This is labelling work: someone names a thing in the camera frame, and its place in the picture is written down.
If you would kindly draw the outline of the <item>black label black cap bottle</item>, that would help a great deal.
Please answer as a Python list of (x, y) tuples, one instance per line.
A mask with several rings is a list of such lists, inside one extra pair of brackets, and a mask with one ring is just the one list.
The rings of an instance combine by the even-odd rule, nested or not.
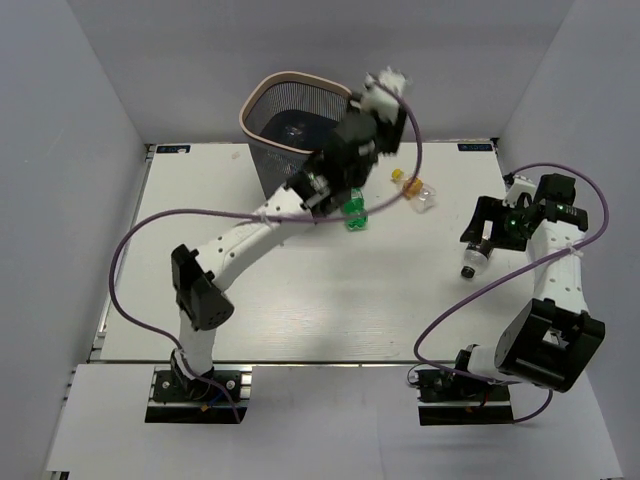
[(483, 274), (489, 265), (492, 252), (493, 245), (487, 238), (469, 242), (464, 250), (460, 275), (471, 280)]

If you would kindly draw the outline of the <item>clear unlabelled plastic bottle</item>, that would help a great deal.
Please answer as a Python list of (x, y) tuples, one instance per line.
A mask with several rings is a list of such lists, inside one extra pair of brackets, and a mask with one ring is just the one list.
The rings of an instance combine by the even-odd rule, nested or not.
[(282, 143), (296, 145), (301, 144), (305, 140), (305, 124), (287, 124), (283, 127), (281, 134)]

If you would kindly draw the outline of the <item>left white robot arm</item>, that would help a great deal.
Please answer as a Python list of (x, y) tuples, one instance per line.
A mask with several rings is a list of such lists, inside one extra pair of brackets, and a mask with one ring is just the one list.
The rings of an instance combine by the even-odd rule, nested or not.
[(351, 98), (324, 145), (256, 210), (256, 221), (240, 222), (196, 249), (173, 250), (180, 345), (171, 366), (188, 398), (210, 390), (216, 331), (234, 313), (227, 289), (276, 246), (342, 209), (352, 190), (364, 186), (378, 156), (398, 151), (406, 117), (380, 89)]

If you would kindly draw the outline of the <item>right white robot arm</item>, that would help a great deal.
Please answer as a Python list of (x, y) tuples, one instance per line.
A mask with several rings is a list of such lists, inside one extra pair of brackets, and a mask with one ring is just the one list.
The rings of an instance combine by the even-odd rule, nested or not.
[(462, 277), (481, 274), (498, 249), (524, 252), (531, 262), (559, 257), (536, 267), (531, 300), (496, 345), (471, 344), (459, 352), (451, 384), (466, 399), (484, 391), (488, 380), (566, 392), (605, 337), (605, 325), (590, 315), (582, 289), (576, 246), (587, 233), (588, 214), (574, 204), (574, 178), (547, 174), (534, 183), (510, 174), (504, 181), (505, 196), (479, 197), (461, 235)]

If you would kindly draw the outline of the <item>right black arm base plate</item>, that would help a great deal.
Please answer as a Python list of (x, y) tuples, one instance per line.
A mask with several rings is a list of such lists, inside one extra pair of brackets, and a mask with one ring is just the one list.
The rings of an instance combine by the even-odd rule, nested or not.
[(421, 426), (501, 425), (514, 421), (507, 386), (416, 365), (407, 382), (417, 390)]

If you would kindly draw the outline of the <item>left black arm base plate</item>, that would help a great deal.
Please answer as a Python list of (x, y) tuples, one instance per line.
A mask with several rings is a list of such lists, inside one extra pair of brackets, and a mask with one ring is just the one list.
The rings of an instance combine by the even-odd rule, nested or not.
[(252, 370), (248, 366), (223, 365), (213, 371), (213, 379), (231, 396), (199, 381), (187, 391), (168, 366), (156, 367), (145, 413), (147, 424), (237, 424), (249, 405)]

